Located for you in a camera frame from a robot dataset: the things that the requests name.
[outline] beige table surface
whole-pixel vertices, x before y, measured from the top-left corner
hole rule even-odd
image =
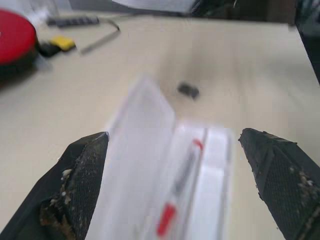
[[[320,164],[320,88],[296,29],[287,25],[141,16],[119,21],[121,35],[82,56],[60,54],[35,74],[0,89],[0,230],[67,145],[106,126],[142,74],[158,82],[180,119],[255,128],[298,142]],[[78,48],[108,25],[61,31]],[[40,27],[45,40],[58,29]],[[177,93],[186,81],[197,101]],[[282,240],[258,197],[238,142],[230,240]]]

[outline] table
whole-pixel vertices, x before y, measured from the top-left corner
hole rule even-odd
[[[2,230],[36,181],[71,142],[106,126],[142,75],[156,79],[179,119],[267,131],[320,160],[320,89],[295,28],[285,24],[139,16],[118,22],[121,35],[87,55],[60,54],[0,89]],[[79,49],[111,26],[58,30]],[[196,101],[177,93],[199,88]],[[240,143],[234,149],[229,238],[282,240]]]

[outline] yellow object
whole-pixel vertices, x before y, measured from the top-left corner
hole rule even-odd
[[[76,46],[71,38],[65,36],[56,36],[50,40],[50,43],[58,46],[62,51],[69,51]]]

